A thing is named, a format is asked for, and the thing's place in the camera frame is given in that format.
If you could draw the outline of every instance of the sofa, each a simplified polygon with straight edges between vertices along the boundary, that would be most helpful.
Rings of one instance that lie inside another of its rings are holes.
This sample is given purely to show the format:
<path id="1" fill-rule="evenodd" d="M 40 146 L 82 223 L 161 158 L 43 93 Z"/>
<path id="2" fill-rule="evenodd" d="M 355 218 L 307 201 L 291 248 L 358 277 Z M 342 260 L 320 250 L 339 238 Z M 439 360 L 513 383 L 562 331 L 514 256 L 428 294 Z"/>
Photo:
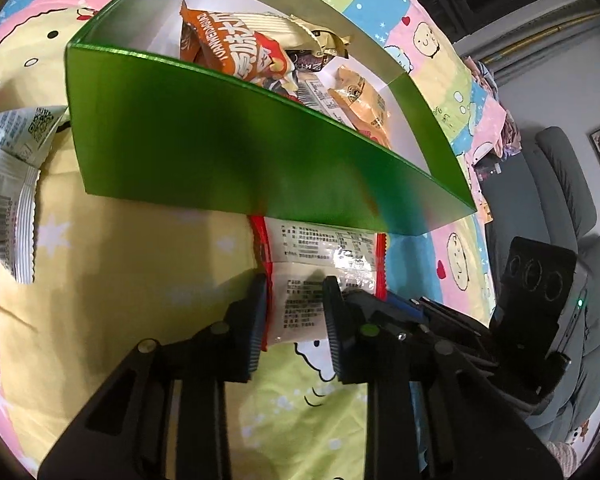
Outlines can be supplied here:
<path id="1" fill-rule="evenodd" d="M 542 440 L 564 442 L 600 402 L 600 236 L 589 234 L 597 221 L 596 207 L 560 128 L 523 136 L 522 152 L 501 162 L 500 169 L 482 183 L 493 216 L 486 237 L 496 298 L 515 236 L 573 250 L 588 272 L 580 295 L 586 298 L 584 311 L 564 351 L 571 365 L 550 402 L 526 419 Z"/>

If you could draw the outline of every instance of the wall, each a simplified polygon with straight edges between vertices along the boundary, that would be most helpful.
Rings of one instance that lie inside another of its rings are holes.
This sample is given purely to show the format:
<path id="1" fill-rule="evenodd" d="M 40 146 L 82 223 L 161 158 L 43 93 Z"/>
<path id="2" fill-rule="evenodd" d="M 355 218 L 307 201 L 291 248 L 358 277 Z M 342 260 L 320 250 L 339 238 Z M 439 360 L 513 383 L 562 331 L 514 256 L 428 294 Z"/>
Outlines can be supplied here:
<path id="1" fill-rule="evenodd" d="M 500 98 L 523 131 L 560 126 L 569 137 L 598 212 L 600 162 L 589 134 L 600 127 L 600 34 L 558 54 L 500 88 Z M 582 457 L 600 421 L 600 405 L 589 423 L 587 442 L 574 444 Z"/>

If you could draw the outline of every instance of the bedsheet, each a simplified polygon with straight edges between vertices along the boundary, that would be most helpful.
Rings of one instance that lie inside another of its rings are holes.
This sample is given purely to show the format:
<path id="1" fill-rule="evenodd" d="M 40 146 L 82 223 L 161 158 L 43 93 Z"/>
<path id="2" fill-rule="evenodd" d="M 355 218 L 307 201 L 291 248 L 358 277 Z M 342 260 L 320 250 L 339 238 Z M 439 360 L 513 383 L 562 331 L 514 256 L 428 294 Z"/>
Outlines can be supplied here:
<path id="1" fill-rule="evenodd" d="M 9 0 L 0 14 L 0 111 L 62 104 L 69 38 L 109 0 Z M 325 0 L 410 73 L 477 203 L 475 160 L 504 111 L 416 0 Z M 484 219 L 390 235 L 388 286 L 487 322 L 494 306 Z M 71 129 L 57 134 L 36 209 L 36 280 L 0 268 L 0 435 L 35 474 L 101 381 L 140 339 L 189 337 L 242 297 L 257 263 L 245 216 L 84 192 Z M 227 388 L 237 479 L 362 477 L 366 389 L 334 376 L 324 340 L 273 346 L 250 384 Z"/>

